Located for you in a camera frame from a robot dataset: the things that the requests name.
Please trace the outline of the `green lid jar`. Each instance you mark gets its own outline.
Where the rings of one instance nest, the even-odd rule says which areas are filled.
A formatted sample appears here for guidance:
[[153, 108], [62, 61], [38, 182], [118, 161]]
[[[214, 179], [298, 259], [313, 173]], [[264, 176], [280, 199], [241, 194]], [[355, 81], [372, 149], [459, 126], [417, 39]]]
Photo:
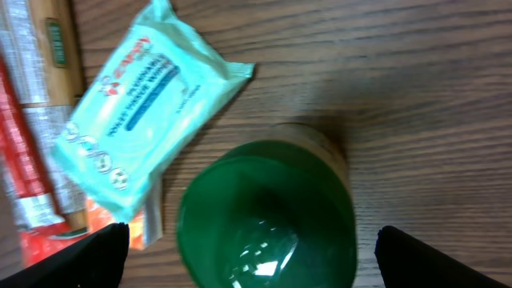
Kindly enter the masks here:
[[176, 235], [200, 287], [350, 287], [358, 268], [345, 161], [303, 124], [272, 126], [198, 174]]

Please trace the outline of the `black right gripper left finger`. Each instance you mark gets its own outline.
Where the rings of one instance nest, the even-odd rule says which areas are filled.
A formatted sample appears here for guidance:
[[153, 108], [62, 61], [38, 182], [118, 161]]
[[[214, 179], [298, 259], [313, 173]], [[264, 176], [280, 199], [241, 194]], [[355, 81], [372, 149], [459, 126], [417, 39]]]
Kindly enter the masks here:
[[117, 287], [129, 250], [129, 226], [110, 224], [1, 280], [1, 287]]

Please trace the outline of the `orange spaghetti package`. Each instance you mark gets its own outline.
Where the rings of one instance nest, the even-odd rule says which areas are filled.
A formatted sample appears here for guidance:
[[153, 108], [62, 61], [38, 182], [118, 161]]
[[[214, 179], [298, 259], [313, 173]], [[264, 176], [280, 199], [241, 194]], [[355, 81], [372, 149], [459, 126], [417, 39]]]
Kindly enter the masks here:
[[2, 172], [18, 227], [25, 266], [32, 266], [114, 223], [106, 209], [84, 195], [53, 161], [50, 152], [85, 92], [69, 0], [1, 0], [1, 57], [23, 119], [54, 188], [56, 207], [70, 232], [42, 236], [30, 227], [27, 208], [16, 194], [11, 173]]

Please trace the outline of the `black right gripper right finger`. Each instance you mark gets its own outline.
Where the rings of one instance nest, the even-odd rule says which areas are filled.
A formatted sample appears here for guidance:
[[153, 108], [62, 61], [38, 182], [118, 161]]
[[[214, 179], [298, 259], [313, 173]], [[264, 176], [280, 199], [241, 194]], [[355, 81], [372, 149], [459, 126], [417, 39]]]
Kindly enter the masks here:
[[394, 226], [380, 229], [374, 254], [386, 288], [508, 288]]

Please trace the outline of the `teal wet wipes pack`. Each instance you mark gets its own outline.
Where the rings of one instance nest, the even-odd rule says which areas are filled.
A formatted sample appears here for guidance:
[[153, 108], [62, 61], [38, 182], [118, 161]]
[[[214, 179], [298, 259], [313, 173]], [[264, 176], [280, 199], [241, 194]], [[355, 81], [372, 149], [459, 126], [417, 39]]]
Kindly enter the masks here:
[[253, 70], [225, 60], [168, 1], [153, 0], [74, 109], [53, 159], [89, 198], [129, 222]]

